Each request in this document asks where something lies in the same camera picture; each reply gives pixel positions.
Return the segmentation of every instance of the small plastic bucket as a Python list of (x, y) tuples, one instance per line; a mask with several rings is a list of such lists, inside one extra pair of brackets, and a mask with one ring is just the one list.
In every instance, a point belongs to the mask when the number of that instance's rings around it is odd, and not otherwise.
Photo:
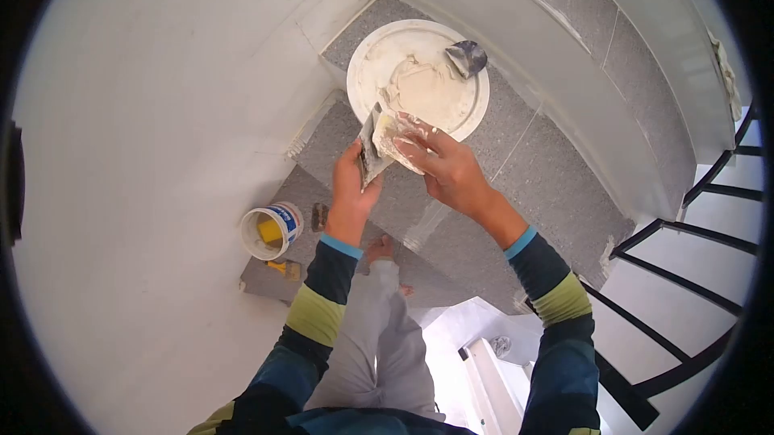
[[(271, 246), (258, 233), (258, 222), (274, 220), (282, 232), (282, 246)], [(304, 217), (294, 204), (279, 201), (264, 208), (255, 208), (246, 213), (241, 221), (241, 239), (253, 257), (260, 260), (274, 260), (290, 247), (304, 229)]]

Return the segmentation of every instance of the round plastic lid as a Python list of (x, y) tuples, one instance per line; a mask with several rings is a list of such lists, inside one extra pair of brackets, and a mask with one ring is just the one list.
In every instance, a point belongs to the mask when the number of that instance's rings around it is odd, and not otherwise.
[[(465, 40), (458, 32), (429, 20), (401, 20), (379, 27), (358, 45), (347, 70), (347, 95), (352, 110), (361, 123), (371, 114), (374, 104), (385, 100), (380, 93), (390, 83), (392, 72), (409, 55), (419, 62), (451, 61), (444, 49)], [(481, 123), (489, 104), (487, 70), (464, 83), (459, 111), (450, 111), (454, 119), (444, 129), (452, 138), (462, 141)], [(411, 111), (420, 119), (421, 111)]]

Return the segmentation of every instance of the leg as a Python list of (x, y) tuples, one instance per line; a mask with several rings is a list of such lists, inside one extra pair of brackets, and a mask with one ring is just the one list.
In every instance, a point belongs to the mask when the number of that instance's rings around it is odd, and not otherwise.
[[(366, 253), (370, 257), (372, 248)], [(372, 264), (370, 275), (354, 275), (347, 309), (328, 359), (328, 371), (306, 402), (306, 410), (321, 406), (378, 406), (374, 364), (379, 335), (390, 319), (390, 299), (398, 289), (398, 269), (377, 266), (389, 264), (395, 266), (391, 261), (380, 260)]]
[(422, 328), (409, 317), (401, 292), (392, 294), (390, 307), (389, 324), (379, 338), (376, 379), (380, 406), (442, 422), (446, 416), (435, 411), (435, 385), (425, 363)]

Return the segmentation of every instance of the putty knife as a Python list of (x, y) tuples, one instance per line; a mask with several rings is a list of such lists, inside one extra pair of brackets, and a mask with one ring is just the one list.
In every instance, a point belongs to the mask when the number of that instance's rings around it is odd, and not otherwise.
[(489, 61), (484, 49), (472, 40), (457, 42), (445, 50), (451, 62), (466, 81), (481, 72)]
[(374, 104), (371, 114), (368, 115), (368, 118), (363, 123), (363, 129), (360, 130), (358, 135), (358, 138), (363, 142), (363, 149), (360, 151), (360, 161), (358, 162), (361, 189), (365, 189), (372, 182), (373, 178), (376, 178), (377, 175), (395, 161), (392, 158), (382, 158), (374, 145), (374, 130), (376, 123), (379, 122), (380, 115), (382, 115), (382, 106), (377, 102)]

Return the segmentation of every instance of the sleeve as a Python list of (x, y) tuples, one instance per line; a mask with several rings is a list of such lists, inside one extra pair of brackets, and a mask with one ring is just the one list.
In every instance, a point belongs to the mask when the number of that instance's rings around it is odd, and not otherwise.
[(189, 435), (241, 430), (286, 430), (285, 417), (304, 409), (328, 369), (347, 305), (352, 276), (363, 251), (323, 234), (304, 284), (290, 305), (283, 333), (247, 389)]
[(599, 434), (594, 319), (581, 281), (534, 227), (505, 254), (543, 321), (520, 433)]

